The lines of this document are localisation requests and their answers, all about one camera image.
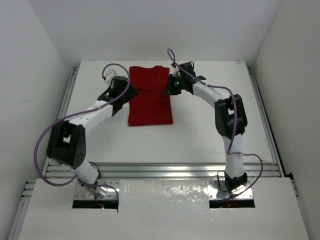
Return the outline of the red t shirt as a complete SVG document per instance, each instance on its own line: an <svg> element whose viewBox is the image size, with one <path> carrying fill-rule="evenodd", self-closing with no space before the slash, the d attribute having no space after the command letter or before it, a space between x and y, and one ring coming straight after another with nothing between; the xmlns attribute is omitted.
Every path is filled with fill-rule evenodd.
<svg viewBox="0 0 320 240"><path fill-rule="evenodd" d="M163 94L169 72L169 68L159 65L129 68L130 82L137 90L137 95L129 101L130 127L173 124L171 99Z"/></svg>

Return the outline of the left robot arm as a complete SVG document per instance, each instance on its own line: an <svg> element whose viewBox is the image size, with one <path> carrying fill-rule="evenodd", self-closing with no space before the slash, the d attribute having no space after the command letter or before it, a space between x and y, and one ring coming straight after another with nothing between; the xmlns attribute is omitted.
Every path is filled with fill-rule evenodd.
<svg viewBox="0 0 320 240"><path fill-rule="evenodd" d="M55 124L46 150L48 158L68 166L82 182L93 185L99 172L86 160L87 134L104 120L113 117L132 100L137 90L128 78L114 76L109 87L84 112Z"/></svg>

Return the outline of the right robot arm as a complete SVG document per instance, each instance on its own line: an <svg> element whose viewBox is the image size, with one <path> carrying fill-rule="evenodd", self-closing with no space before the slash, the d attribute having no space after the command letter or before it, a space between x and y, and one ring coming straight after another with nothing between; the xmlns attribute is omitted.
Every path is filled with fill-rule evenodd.
<svg viewBox="0 0 320 240"><path fill-rule="evenodd" d="M169 75L164 95L177 96L186 91L201 98L214 109L214 123L222 137L225 148L224 185L231 193L248 182L243 161L243 135L248 125L242 97L225 93L221 87L213 87L205 77L196 76L192 61L171 64L173 73Z"/></svg>

